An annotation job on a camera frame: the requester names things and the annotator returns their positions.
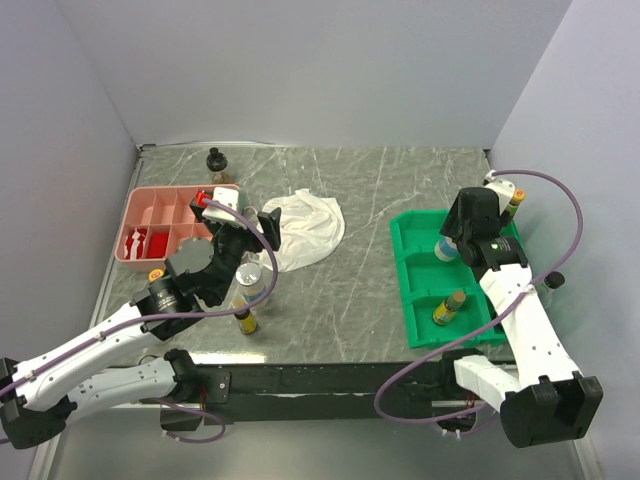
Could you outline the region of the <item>silver lid blue label jar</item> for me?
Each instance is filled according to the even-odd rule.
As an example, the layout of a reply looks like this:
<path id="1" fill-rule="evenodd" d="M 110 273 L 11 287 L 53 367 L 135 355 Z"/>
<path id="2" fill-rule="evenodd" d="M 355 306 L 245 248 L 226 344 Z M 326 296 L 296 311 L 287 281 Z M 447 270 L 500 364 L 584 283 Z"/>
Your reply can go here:
<path id="1" fill-rule="evenodd" d="M 450 237 L 441 236 L 434 247 L 434 254 L 443 262 L 451 262 L 459 256 L 459 251 Z"/>

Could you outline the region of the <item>red sauce bottle yellow cap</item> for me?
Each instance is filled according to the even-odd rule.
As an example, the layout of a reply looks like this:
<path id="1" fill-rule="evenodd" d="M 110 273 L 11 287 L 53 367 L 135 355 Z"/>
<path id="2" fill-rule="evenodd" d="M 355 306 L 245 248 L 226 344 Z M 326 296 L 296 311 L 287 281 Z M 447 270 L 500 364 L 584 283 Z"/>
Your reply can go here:
<path id="1" fill-rule="evenodd" d="M 526 199 L 526 192 L 522 189 L 516 189 L 501 214 L 500 222 L 502 227 L 506 227 L 512 223 L 521 203 Z"/>

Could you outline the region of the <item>dark sauce bottle black cap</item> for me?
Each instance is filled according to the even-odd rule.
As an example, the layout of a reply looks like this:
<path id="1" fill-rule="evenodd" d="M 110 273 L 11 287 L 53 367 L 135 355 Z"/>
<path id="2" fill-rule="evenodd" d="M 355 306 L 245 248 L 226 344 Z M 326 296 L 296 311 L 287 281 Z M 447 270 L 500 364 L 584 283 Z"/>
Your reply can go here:
<path id="1" fill-rule="evenodd" d="M 565 282 L 565 276 L 561 272 L 552 271 L 536 285 L 538 297 L 544 308 L 547 308 L 551 304 L 554 292 L 561 288 Z"/>

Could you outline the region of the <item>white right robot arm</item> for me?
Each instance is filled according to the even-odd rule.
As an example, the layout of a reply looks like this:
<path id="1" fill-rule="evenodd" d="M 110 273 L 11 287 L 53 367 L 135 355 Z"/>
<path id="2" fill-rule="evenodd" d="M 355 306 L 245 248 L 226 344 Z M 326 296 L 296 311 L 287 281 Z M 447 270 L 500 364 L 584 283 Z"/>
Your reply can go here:
<path id="1" fill-rule="evenodd" d="M 511 444 L 524 448 L 584 437 L 603 400 L 599 380 L 586 377 L 562 346 L 533 284 L 520 242 L 501 233 L 498 194 L 459 191 L 441 228 L 469 266 L 503 326 L 517 366 L 511 375 L 482 355 L 461 357 L 438 374 L 440 391 L 468 390 L 500 415 Z"/>

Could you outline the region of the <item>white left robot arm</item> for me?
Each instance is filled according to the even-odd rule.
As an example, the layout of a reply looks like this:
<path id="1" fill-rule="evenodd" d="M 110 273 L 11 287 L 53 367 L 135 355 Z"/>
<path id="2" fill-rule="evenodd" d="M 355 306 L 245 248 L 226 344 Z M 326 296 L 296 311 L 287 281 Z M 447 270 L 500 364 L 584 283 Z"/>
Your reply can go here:
<path id="1" fill-rule="evenodd" d="M 204 221 L 212 240 L 189 242 L 165 262 L 165 272 L 111 317 L 31 360 L 1 361 L 1 426 L 16 449 L 40 445 L 66 426 L 124 403 L 150 401 L 181 411 L 206 379 L 185 350 L 148 363 L 116 368 L 120 357 L 159 345 L 206 317 L 220 317 L 246 253 L 273 257 L 281 245 L 280 209 L 260 212 L 252 224 L 241 212 L 206 199 L 199 208 L 230 220 Z"/>

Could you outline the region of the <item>yellow cap bottle left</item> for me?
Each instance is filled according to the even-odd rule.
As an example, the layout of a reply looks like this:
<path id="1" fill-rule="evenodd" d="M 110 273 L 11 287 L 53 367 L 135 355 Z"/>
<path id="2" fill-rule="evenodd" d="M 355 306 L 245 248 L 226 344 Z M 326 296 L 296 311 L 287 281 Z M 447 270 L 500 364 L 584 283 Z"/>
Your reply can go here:
<path id="1" fill-rule="evenodd" d="M 148 282 L 153 283 L 157 280 L 160 280 L 165 275 L 165 271 L 160 268 L 153 269 L 148 274 Z"/>

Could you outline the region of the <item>red packet front compartment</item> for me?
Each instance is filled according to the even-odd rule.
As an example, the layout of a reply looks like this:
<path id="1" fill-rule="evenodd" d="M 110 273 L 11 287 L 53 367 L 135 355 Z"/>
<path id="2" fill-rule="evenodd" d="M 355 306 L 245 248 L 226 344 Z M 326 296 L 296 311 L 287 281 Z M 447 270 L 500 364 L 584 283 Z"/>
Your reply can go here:
<path id="1" fill-rule="evenodd" d="M 169 244 L 169 231 L 154 230 L 148 241 L 147 258 L 161 259 L 166 256 Z"/>

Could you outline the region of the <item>small yellow dropper bottle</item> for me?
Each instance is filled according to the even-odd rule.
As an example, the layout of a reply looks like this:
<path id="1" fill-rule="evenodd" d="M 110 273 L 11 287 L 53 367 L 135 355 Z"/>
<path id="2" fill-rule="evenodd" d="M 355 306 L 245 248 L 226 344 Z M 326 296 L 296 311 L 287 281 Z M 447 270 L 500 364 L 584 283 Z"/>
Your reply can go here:
<path id="1" fill-rule="evenodd" d="M 242 334 L 251 335 L 258 329 L 258 322 L 253 315 L 252 311 L 246 307 L 246 303 L 243 298 L 235 298 L 231 302 L 231 307 L 237 309 L 234 313 L 234 317 L 238 323 L 238 327 Z"/>

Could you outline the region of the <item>pink compartment tray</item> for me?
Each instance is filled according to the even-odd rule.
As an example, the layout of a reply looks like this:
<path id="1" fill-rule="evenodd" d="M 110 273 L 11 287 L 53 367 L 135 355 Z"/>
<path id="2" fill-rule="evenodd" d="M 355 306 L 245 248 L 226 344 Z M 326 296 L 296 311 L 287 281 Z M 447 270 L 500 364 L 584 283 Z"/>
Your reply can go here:
<path id="1" fill-rule="evenodd" d="M 164 260 L 174 254 L 187 239 L 206 238 L 212 234 L 196 220 L 190 208 L 191 201 L 201 190 L 211 191 L 215 185 L 182 185 L 139 187 L 129 195 L 123 220 L 121 222 L 114 256 L 121 264 L 137 272 L 149 272 L 164 266 Z M 123 259 L 123 246 L 126 236 L 135 227 L 148 229 L 143 258 L 135 261 Z M 154 230 L 169 231 L 169 244 L 166 256 L 161 259 L 148 259 L 147 248 Z"/>

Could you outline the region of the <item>red white striped packet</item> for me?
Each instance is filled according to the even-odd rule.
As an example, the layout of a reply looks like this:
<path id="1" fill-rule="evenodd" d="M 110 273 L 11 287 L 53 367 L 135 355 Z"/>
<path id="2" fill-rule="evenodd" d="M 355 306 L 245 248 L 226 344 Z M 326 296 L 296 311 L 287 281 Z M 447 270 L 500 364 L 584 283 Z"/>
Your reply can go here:
<path id="1" fill-rule="evenodd" d="M 143 258 L 148 229 L 135 227 L 126 236 L 123 246 L 123 259 L 135 261 Z"/>

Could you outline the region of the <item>green compartment bin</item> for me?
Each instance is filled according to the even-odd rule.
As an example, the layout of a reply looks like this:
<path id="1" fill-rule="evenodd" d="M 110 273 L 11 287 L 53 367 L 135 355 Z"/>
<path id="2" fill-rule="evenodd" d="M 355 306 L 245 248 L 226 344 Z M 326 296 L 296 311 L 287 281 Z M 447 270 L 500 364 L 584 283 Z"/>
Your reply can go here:
<path id="1" fill-rule="evenodd" d="M 445 210 L 410 210 L 390 221 L 408 346 L 433 350 L 489 323 L 496 312 L 460 258 L 436 257 Z M 466 294 L 461 309 L 446 326 L 433 321 L 435 309 L 456 290 Z"/>

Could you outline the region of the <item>black cap spice jar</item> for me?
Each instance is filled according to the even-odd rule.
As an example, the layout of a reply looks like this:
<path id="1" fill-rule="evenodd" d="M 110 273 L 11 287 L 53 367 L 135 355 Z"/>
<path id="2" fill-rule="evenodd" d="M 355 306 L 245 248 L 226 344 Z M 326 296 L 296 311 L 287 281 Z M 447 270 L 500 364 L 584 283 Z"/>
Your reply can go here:
<path id="1" fill-rule="evenodd" d="M 209 149 L 206 158 L 206 166 L 211 173 L 212 184 L 233 184 L 231 174 L 228 171 L 228 160 L 224 153 L 217 147 Z"/>

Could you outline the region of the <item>white crumpled cloth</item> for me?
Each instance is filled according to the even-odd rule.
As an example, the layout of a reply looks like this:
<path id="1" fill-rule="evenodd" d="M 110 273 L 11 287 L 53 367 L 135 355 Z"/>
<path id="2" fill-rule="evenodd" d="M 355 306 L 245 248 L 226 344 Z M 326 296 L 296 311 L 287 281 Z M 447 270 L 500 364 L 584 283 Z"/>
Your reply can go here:
<path id="1" fill-rule="evenodd" d="M 343 239 L 346 224 L 335 198 L 318 197 L 308 189 L 268 200 L 263 210 L 281 209 L 281 246 L 275 253 L 278 271 L 291 272 L 328 257 Z"/>

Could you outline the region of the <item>black front mounting rail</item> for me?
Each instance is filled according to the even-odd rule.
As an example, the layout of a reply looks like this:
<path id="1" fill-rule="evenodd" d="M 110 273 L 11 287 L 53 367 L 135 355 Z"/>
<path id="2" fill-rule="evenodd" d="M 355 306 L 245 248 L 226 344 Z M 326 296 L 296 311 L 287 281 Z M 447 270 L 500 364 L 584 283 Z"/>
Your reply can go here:
<path id="1" fill-rule="evenodd" d="M 197 377 L 178 389 L 178 403 L 203 403 L 228 423 L 347 420 L 377 416 L 378 389 L 407 364 L 236 364 L 197 366 Z M 382 395 L 384 412 L 404 418 L 431 417 L 478 405 L 456 386 L 453 373 L 427 362 Z"/>

